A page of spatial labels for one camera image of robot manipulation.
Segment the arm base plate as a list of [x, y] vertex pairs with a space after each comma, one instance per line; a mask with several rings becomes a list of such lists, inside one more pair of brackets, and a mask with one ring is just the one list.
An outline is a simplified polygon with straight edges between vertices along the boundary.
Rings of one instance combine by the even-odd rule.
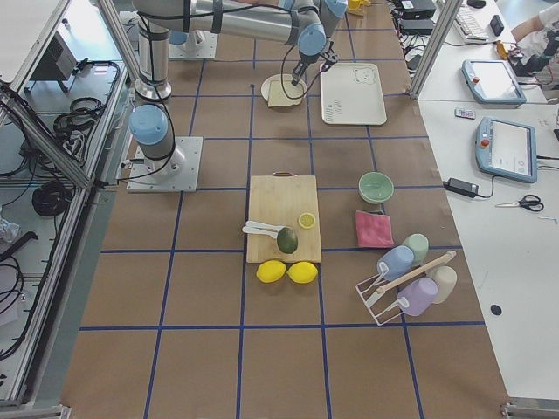
[[141, 147], [137, 146], [135, 159], [142, 162], [131, 166], [128, 175], [131, 180], [127, 180], [126, 190], [130, 193], [195, 192], [202, 148], [202, 137], [176, 137], [175, 152], [163, 168], [165, 160], [146, 160]]
[[218, 35], [208, 31], [172, 31], [169, 37], [170, 60], [214, 59]]

